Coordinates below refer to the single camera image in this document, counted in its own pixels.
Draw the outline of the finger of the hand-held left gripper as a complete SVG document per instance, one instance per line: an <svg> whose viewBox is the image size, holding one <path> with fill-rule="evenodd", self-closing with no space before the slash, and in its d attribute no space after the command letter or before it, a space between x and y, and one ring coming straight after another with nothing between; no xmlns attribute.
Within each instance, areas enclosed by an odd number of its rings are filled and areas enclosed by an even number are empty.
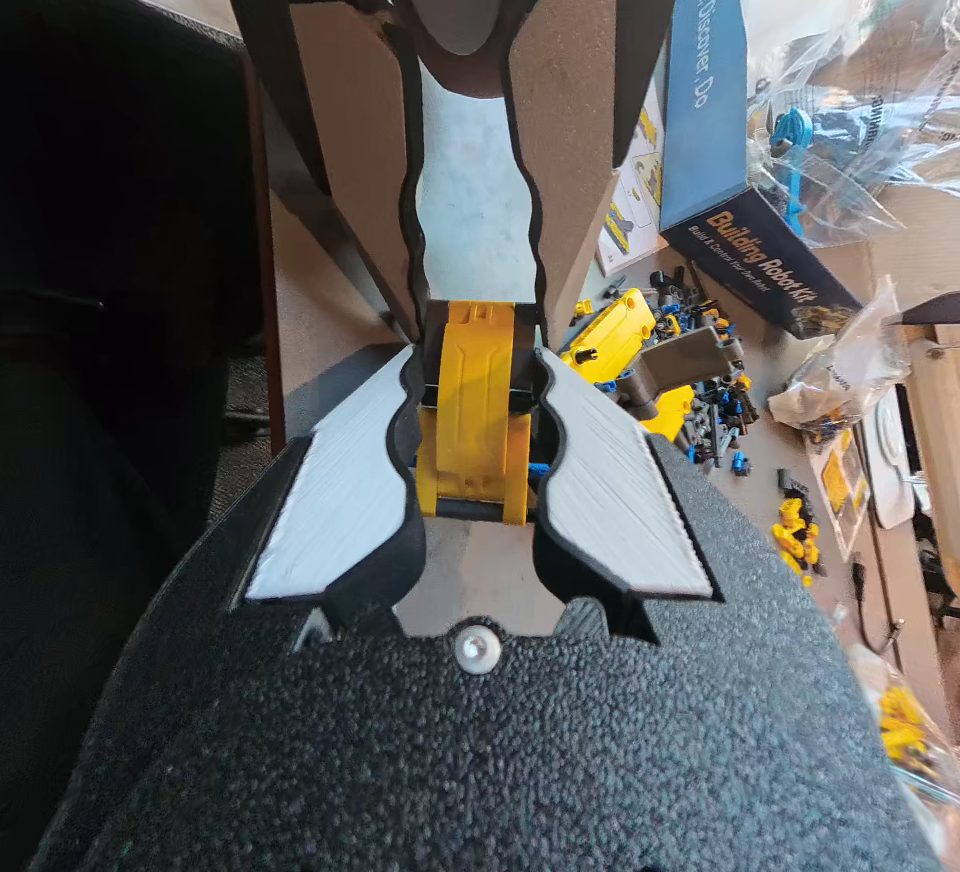
<svg viewBox="0 0 960 872"><path fill-rule="evenodd" d="M390 311L421 341L426 238L423 87L411 34L344 2L290 6L332 199Z"/></svg>
<svg viewBox="0 0 960 872"><path fill-rule="evenodd" d="M541 333L560 348L612 198L617 0L537 0L510 47L522 164L541 211Z"/></svg>

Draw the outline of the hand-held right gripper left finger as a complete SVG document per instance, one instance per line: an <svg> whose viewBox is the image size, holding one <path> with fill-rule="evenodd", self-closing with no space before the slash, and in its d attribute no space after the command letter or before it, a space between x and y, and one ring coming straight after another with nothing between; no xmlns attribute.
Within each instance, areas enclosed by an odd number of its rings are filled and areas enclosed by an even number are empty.
<svg viewBox="0 0 960 872"><path fill-rule="evenodd" d="M422 351L403 348L313 426L246 602L316 602L328 618L352 618L414 588L426 566L411 469L424 391Z"/></svg>

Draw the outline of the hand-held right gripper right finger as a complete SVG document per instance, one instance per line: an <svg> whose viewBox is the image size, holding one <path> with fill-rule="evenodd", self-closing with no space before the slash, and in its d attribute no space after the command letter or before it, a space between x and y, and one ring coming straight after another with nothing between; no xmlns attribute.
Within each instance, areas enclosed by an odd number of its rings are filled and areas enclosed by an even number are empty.
<svg viewBox="0 0 960 872"><path fill-rule="evenodd" d="M537 491L534 569L561 602L714 601L718 589L652 436L546 348L539 404L557 436Z"/></svg>

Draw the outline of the yellow brick panel piece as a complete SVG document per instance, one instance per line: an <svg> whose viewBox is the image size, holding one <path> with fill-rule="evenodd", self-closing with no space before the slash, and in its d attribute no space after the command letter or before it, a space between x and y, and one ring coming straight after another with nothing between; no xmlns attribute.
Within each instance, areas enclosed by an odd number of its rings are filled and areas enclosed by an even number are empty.
<svg viewBox="0 0 960 872"><path fill-rule="evenodd" d="M431 300L416 494L426 518L527 523L537 308Z"/></svg>

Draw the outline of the yellow black brick vehicle model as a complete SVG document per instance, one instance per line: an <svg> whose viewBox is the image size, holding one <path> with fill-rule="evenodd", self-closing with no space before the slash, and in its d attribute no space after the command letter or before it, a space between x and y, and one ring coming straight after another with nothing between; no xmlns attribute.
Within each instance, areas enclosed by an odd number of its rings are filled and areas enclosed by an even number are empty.
<svg viewBox="0 0 960 872"><path fill-rule="evenodd" d="M645 391L637 394L640 401L653 400L663 390L675 388L692 379L716 376L726 371L728 355L722 351L712 329L702 329L688 339L693 347L691 353L685 351L676 340L644 350L647 344L653 343L653 339L654 317L643 292L630 289L596 314L570 341L560 357L595 386L598 381L615 378L641 353L640 383ZM604 393L618 405L611 395Z"/></svg>

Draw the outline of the grey desk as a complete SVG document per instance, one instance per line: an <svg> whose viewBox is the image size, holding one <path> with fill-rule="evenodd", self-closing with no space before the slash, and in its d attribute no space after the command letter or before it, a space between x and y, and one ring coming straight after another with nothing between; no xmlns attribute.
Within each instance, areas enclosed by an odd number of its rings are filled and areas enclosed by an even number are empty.
<svg viewBox="0 0 960 872"><path fill-rule="evenodd" d="M269 187L270 233L261 261L266 290L265 357L271 435L306 434L355 386L387 362L402 336L332 201L315 186L250 64L253 141ZM810 593L845 648L860 645L886 659L914 692L947 744L958 751L953 708L956 668L943 680L938 627L930 616L912 520L882 530L873 502L848 561L830 523L819 548L826 576ZM552 630L561 602L539 582L533 527L433 520L426 525L422 585L399 606L404 628L448 631L479 615L507 631Z"/></svg>

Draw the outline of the building instruction booklet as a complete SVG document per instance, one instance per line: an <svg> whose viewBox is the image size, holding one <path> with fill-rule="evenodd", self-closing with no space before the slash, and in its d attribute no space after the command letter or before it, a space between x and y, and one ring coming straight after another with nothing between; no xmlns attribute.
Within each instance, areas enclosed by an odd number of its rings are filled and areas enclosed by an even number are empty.
<svg viewBox="0 0 960 872"><path fill-rule="evenodd" d="M620 273L666 245L660 235L665 134L656 83L652 81L627 155L617 170L617 183L599 232L596 259L605 277Z"/></svg>

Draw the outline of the blue cardboard box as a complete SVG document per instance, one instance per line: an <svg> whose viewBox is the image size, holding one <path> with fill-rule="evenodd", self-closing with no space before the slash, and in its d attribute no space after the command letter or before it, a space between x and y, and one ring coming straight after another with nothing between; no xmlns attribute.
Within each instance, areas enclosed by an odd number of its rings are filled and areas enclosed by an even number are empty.
<svg viewBox="0 0 960 872"><path fill-rule="evenodd" d="M861 304L748 178L747 38L739 0L676 0L667 61L661 235L795 338Z"/></svg>

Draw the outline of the pile of small bricks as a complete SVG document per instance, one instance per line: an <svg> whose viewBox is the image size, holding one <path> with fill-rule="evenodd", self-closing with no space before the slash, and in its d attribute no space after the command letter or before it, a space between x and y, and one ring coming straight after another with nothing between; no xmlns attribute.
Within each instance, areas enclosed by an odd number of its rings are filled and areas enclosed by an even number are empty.
<svg viewBox="0 0 960 872"><path fill-rule="evenodd" d="M642 354L638 353L615 378L600 380L595 386L629 410L648 432L667 438L708 473L722 465L735 440L748 433L759 413L750 398L752 382L745 372L737 327L723 308L707 297L697 275L688 283L686 273L685 266L677 266L671 273L651 273L650 288L643 295L654 317L654 339L644 350L676 340L691 353L689 338L709 328L727 354L726 371L692 379L663 390L653 400L640 401L638 393L645 388L641 384Z"/></svg>

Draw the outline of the cluster of yellow bricks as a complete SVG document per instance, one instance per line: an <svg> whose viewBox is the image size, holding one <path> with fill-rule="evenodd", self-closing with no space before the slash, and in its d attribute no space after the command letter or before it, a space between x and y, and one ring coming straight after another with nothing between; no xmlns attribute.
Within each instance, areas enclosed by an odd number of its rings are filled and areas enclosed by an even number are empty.
<svg viewBox="0 0 960 872"><path fill-rule="evenodd" d="M820 528L810 503L810 490L787 468L776 471L776 485L781 494L777 520L771 527L776 551L801 584L811 588L813 579L827 572L821 561Z"/></svg>

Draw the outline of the blue plastic tool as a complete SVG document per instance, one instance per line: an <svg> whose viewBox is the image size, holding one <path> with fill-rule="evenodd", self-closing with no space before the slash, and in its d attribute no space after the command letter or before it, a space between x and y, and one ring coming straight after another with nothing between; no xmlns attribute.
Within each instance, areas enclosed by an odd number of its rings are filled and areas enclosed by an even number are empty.
<svg viewBox="0 0 960 872"><path fill-rule="evenodd" d="M800 239L806 235L801 215L806 207L801 200L804 164L813 138L810 115L792 106L778 115L769 140L773 177L782 200L779 210L791 231Z"/></svg>

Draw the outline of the sticker sheet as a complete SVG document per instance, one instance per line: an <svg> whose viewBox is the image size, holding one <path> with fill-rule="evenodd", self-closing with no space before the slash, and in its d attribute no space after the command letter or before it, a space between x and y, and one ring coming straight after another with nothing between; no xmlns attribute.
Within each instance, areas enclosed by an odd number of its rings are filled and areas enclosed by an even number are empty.
<svg viewBox="0 0 960 872"><path fill-rule="evenodd" d="M801 436L844 561L851 556L872 497L857 428L910 371L901 323L894 282L884 275L871 301L831 344L818 345L767 404L777 423Z"/></svg>

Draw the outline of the person's black trousers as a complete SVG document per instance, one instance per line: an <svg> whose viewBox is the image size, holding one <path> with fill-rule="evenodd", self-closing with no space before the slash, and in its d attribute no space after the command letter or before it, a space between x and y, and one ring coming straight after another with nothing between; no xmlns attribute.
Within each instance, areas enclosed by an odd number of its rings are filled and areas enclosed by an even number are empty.
<svg viewBox="0 0 960 872"><path fill-rule="evenodd" d="M2 870L205 529L262 328L242 51L137 0L1 0Z"/></svg>

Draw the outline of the clear plastic bag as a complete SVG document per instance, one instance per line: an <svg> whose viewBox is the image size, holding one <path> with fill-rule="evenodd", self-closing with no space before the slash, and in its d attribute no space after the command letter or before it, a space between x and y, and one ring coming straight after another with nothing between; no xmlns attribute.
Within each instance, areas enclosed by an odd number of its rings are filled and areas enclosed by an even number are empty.
<svg viewBox="0 0 960 872"><path fill-rule="evenodd" d="M806 111L803 240L861 242L901 223L888 185L958 195L958 0L740 0L748 49L748 178L777 206L769 140Z"/></svg>

